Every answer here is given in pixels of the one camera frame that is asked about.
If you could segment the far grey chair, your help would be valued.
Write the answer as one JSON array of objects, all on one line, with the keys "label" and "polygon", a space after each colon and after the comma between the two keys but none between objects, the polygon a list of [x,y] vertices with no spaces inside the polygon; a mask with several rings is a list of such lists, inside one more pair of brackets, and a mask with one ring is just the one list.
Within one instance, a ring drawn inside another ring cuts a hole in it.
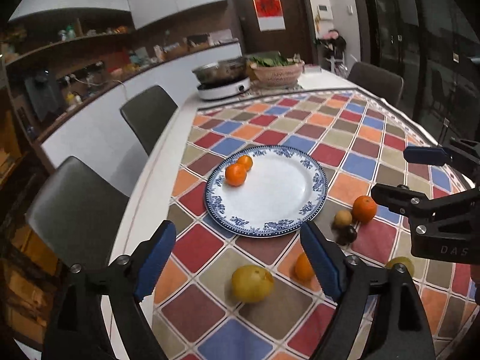
[{"label": "far grey chair", "polygon": [[120,108],[120,113],[150,155],[177,108],[170,95],[154,85],[129,99]]}]

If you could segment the large mandarin on plate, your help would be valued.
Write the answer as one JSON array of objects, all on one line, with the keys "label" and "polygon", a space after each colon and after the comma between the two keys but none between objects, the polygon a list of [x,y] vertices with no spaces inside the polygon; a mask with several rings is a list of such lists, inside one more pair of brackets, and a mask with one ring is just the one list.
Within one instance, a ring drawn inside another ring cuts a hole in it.
[{"label": "large mandarin on plate", "polygon": [[247,169],[240,163],[233,163],[224,170],[225,182],[232,186],[242,185],[247,178]]}]

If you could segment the brown kiwi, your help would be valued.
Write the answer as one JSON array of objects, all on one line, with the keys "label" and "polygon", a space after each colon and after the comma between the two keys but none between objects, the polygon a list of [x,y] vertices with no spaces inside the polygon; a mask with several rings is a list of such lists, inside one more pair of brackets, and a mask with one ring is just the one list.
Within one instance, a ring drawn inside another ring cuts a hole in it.
[{"label": "brown kiwi", "polygon": [[350,226],[353,222],[352,213],[349,210],[340,210],[334,216],[333,226],[342,229]]}]

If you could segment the blue white porcelain plate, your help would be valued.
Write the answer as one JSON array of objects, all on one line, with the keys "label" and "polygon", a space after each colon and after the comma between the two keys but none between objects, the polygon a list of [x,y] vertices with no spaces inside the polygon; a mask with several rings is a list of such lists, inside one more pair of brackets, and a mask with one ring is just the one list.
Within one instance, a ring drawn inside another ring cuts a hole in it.
[{"label": "blue white porcelain plate", "polygon": [[[232,187],[224,170],[248,155],[245,182]],[[210,174],[204,189],[207,212],[239,236],[269,238],[292,233],[313,219],[326,202],[324,169],[307,153],[284,145],[260,145],[230,155]]]}]

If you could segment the white kitchen counter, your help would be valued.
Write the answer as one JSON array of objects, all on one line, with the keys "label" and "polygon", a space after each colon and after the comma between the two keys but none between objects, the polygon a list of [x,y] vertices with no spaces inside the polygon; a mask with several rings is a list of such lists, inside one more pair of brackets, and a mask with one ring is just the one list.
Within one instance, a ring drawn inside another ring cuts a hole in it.
[{"label": "white kitchen counter", "polygon": [[240,44],[233,42],[141,72],[78,111],[52,133],[41,148],[54,167],[67,157],[75,156],[129,196],[146,165],[147,154],[121,116],[122,105],[143,90],[158,85],[181,106],[199,85],[193,69],[241,54]]}]

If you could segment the small mandarin on plate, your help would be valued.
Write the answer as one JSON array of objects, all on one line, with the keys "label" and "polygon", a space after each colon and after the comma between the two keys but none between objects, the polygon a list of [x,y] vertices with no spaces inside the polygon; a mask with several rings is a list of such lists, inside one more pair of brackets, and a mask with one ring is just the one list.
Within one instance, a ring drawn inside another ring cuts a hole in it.
[{"label": "small mandarin on plate", "polygon": [[248,155],[242,155],[238,158],[237,164],[244,166],[246,171],[249,172],[253,166],[253,160]]}]

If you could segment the grey chair right side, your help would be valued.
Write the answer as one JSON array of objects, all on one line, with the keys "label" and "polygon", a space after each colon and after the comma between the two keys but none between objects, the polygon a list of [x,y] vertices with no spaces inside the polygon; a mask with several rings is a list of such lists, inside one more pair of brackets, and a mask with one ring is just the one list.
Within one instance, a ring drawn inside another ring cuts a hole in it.
[{"label": "grey chair right side", "polygon": [[384,98],[392,106],[397,106],[404,90],[404,79],[370,63],[356,62],[347,79],[366,89],[379,98]]}]

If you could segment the dark plum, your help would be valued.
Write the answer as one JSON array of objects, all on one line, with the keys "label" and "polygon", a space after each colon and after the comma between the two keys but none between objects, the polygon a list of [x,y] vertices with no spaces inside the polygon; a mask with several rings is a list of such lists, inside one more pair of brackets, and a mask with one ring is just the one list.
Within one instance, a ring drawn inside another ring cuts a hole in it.
[{"label": "dark plum", "polygon": [[358,237],[357,230],[353,225],[348,225],[338,231],[337,243],[339,245],[349,245],[356,241]]}]

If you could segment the small orange mandarin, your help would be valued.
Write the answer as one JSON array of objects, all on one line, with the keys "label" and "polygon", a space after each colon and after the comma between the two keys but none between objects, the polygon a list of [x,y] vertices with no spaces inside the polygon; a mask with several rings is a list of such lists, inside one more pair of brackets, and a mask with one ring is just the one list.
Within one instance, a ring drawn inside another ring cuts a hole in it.
[{"label": "small orange mandarin", "polygon": [[309,282],[315,276],[315,271],[306,253],[301,253],[301,255],[298,256],[295,262],[294,272],[296,278],[302,282]]}]

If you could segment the yellow pear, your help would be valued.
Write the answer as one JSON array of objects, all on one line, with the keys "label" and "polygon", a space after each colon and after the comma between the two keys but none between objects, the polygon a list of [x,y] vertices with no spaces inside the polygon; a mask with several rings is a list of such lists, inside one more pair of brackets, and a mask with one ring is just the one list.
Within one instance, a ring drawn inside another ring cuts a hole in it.
[{"label": "yellow pear", "polygon": [[270,295],[274,288],[272,274],[263,267],[239,267],[231,277],[232,294],[240,302],[257,303]]}]

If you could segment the grey chair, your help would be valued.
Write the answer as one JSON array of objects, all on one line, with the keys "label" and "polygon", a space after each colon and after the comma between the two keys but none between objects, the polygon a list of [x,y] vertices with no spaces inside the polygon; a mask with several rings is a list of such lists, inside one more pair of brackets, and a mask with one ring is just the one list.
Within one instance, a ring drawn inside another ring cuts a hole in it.
[{"label": "grey chair", "polygon": [[79,158],[56,169],[26,213],[26,222],[67,266],[106,267],[128,197]]},{"label": "grey chair", "polygon": [[370,63],[356,62],[347,79],[366,89],[379,98],[384,98],[392,106],[397,106],[404,90],[404,79]]},{"label": "grey chair", "polygon": [[154,85],[129,99],[120,108],[120,113],[150,155],[177,108],[170,95]]}]

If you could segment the green yellow apple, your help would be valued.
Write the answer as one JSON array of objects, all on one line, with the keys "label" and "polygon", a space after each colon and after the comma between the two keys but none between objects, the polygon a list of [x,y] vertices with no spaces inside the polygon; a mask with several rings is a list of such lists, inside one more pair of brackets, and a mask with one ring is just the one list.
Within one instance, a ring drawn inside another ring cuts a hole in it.
[{"label": "green yellow apple", "polygon": [[409,258],[407,258],[405,256],[399,256],[399,257],[396,257],[396,258],[392,258],[387,264],[385,264],[385,268],[386,269],[392,269],[395,264],[403,264],[407,268],[408,273],[411,276],[414,276],[415,267],[413,265],[413,262]]}]

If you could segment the steel pot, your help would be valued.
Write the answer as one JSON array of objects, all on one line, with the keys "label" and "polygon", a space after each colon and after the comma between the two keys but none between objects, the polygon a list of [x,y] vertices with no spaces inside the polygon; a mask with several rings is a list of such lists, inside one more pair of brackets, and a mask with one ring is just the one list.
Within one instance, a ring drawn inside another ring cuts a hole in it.
[{"label": "steel pot", "polygon": [[247,59],[243,56],[208,63],[192,70],[201,85],[211,85],[247,76]]}]

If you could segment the white induction cooker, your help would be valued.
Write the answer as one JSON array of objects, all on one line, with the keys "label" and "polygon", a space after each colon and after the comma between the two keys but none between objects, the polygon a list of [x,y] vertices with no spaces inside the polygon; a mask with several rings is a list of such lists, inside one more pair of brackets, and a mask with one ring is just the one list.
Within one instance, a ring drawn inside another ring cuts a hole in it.
[{"label": "white induction cooker", "polygon": [[197,91],[203,101],[216,101],[244,94],[250,87],[251,80],[247,77],[225,85],[199,85]]}]

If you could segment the pink basket with greens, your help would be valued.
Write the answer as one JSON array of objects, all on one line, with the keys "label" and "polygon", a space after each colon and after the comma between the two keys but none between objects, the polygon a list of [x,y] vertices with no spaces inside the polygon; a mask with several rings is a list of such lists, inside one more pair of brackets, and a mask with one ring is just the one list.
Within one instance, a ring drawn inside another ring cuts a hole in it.
[{"label": "pink basket with greens", "polygon": [[268,57],[252,55],[248,60],[256,79],[266,87],[295,86],[304,71],[304,61],[298,55],[292,58],[280,54]]}]

